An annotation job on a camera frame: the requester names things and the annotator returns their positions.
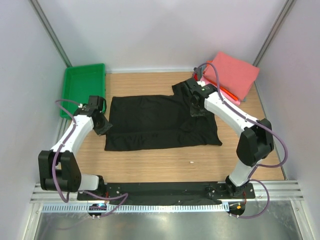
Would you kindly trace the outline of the black t shirt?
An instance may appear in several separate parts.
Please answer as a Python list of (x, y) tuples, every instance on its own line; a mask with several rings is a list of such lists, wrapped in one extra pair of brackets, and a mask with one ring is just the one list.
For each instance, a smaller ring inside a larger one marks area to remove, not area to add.
[(172, 91), (172, 95), (113, 97), (105, 151), (221, 146), (214, 115), (191, 116), (191, 94), (184, 82), (173, 85)]

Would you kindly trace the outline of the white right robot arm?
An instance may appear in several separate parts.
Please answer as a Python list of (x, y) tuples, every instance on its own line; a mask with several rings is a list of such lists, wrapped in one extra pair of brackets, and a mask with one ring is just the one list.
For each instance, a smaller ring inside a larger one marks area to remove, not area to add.
[(212, 84), (201, 84), (194, 78), (183, 82), (182, 89), (190, 100), (190, 114), (199, 117), (208, 113), (218, 116), (239, 136), (236, 149), (238, 162), (225, 179), (225, 192), (231, 198), (241, 196), (255, 167), (274, 150), (273, 135), (267, 119), (252, 118), (224, 96)]

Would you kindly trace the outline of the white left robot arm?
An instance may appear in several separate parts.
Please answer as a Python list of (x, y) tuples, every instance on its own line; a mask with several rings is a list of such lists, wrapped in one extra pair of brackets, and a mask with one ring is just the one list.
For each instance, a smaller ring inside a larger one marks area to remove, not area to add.
[(107, 108), (106, 99), (91, 95), (87, 103), (58, 99), (55, 104), (71, 117), (71, 124), (51, 149), (39, 153), (40, 186), (45, 191), (56, 191), (65, 203), (70, 193), (77, 192), (89, 193), (93, 199), (101, 200), (106, 194), (103, 177), (82, 174), (76, 155), (91, 131), (103, 136), (113, 126), (103, 112)]

